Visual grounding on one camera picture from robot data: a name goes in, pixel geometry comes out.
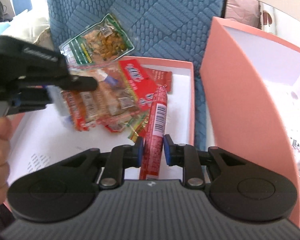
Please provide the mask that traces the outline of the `red sausage stick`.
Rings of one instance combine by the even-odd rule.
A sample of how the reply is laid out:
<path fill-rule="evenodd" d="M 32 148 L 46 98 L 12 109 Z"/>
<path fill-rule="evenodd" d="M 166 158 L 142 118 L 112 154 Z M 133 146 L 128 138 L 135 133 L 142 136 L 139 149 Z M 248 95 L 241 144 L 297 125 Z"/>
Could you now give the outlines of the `red sausage stick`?
<path fill-rule="evenodd" d="M 164 86 L 158 86 L 153 95 L 149 112 L 143 158 L 140 168 L 140 180 L 159 178 L 167 117 L 167 91 Z"/>

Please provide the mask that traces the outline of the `dark spicy strips clear packet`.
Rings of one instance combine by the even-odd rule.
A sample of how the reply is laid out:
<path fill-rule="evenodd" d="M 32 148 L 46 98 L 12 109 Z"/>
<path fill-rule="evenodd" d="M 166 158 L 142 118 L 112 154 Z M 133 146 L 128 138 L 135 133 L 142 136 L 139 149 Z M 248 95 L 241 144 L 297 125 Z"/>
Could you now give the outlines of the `dark spicy strips clear packet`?
<path fill-rule="evenodd" d="M 148 121 L 149 111 L 144 111 L 135 116 L 126 117 L 123 120 L 105 125 L 104 127 L 111 133 L 122 133 L 123 131 L 128 131 L 128 139 L 132 142 L 136 142 L 138 137 L 145 137 Z"/>

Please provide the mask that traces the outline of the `red clear tofu snack packet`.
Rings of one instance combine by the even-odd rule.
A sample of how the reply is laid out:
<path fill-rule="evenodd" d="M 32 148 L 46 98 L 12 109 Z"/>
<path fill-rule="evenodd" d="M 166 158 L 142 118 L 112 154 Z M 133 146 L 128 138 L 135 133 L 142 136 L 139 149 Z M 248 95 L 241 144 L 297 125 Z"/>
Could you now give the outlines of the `red clear tofu snack packet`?
<path fill-rule="evenodd" d="M 121 132 L 139 113 L 149 110 L 157 84 L 136 59 L 101 65 L 70 65 L 71 74 L 92 77 L 94 91 L 63 91 L 69 119 L 77 131 L 103 125 L 110 132 Z"/>

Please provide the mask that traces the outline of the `green clear pickle snack packet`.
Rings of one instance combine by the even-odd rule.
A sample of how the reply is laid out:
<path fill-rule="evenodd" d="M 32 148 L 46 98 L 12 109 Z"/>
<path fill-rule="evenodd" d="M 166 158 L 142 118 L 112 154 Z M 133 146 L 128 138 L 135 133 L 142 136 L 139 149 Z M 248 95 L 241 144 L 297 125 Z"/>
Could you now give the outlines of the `green clear pickle snack packet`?
<path fill-rule="evenodd" d="M 100 22 L 67 40 L 59 49 L 72 66 L 83 66 L 118 60 L 135 47 L 119 22 L 106 14 Z"/>

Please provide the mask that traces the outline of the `dark red sachet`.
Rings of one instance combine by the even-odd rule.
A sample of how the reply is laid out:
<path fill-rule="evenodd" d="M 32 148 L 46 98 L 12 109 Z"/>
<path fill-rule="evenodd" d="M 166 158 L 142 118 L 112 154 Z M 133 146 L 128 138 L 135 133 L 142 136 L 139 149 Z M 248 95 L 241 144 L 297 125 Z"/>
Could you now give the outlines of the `dark red sachet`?
<path fill-rule="evenodd" d="M 156 85 L 164 86 L 169 93 L 172 88 L 173 74 L 170 71 L 157 70 L 152 68 L 144 68 L 149 77 L 154 80 Z"/>

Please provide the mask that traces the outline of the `blue white snack packet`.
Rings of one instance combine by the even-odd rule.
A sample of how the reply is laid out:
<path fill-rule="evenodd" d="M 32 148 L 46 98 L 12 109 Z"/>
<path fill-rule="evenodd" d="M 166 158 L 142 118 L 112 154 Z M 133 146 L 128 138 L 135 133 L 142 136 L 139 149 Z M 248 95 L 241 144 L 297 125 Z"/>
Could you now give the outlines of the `blue white snack packet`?
<path fill-rule="evenodd" d="M 61 117 L 69 117 L 70 112 L 66 101 L 62 96 L 62 90 L 57 86 L 47 86 L 48 94 L 52 100 L 52 103 L 57 109 L 57 112 Z"/>

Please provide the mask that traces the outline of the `pink shoebox lid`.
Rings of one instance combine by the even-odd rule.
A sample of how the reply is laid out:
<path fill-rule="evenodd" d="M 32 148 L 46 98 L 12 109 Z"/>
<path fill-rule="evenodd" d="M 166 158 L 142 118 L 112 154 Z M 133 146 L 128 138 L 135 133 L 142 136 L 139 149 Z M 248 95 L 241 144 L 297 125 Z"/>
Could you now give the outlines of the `pink shoebox lid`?
<path fill-rule="evenodd" d="M 168 94 L 165 132 L 176 143 L 193 145 L 193 64 L 146 57 L 137 57 L 136 60 L 143 67 L 172 72 L 172 90 Z M 115 146 L 131 144 L 129 134 L 128 129 L 121 133 L 111 133 L 101 125 L 89 131 L 76 131 L 59 116 L 54 105 L 48 105 L 41 111 L 25 113 L 11 139 L 8 183 L 12 184 L 24 175 L 90 148 L 109 152 Z"/>

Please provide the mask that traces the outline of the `cream quilted bed cover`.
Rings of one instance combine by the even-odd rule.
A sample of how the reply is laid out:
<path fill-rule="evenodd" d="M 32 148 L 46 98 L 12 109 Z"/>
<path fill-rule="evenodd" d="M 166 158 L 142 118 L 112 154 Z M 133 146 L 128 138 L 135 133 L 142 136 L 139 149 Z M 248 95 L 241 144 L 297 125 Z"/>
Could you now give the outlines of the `cream quilted bed cover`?
<path fill-rule="evenodd" d="M 13 20 L 2 35 L 34 43 L 39 35 L 49 26 L 49 20 L 43 17 Z"/>

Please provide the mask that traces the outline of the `pink shoebox base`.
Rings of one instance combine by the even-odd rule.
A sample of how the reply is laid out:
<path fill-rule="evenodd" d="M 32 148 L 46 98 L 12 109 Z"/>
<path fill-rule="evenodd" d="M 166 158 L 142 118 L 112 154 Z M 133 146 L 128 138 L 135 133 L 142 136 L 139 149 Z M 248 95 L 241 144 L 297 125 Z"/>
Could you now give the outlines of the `pink shoebox base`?
<path fill-rule="evenodd" d="M 300 191 L 300 48 L 215 17 L 200 75 L 216 145 Z"/>

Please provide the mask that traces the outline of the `blue quilted chair cover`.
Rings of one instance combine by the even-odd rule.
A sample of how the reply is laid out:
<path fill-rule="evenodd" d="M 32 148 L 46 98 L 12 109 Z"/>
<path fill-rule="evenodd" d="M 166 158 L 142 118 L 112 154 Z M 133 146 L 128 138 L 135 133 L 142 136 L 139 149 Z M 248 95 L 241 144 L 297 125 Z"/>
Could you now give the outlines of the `blue quilted chair cover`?
<path fill-rule="evenodd" d="M 133 55 L 189 61 L 194 67 L 196 148 L 206 148 L 206 101 L 199 74 L 212 19 L 225 0 L 47 0 L 58 47 L 112 14 L 133 41 Z"/>

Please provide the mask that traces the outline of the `pink quilted bundle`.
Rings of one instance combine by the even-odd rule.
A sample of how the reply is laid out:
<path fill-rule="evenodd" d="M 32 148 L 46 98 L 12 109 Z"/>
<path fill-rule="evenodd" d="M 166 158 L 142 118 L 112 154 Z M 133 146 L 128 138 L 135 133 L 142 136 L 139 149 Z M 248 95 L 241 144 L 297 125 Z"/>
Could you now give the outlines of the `pink quilted bundle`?
<path fill-rule="evenodd" d="M 227 0 L 225 18 L 258 28 L 260 25 L 259 1 Z"/>

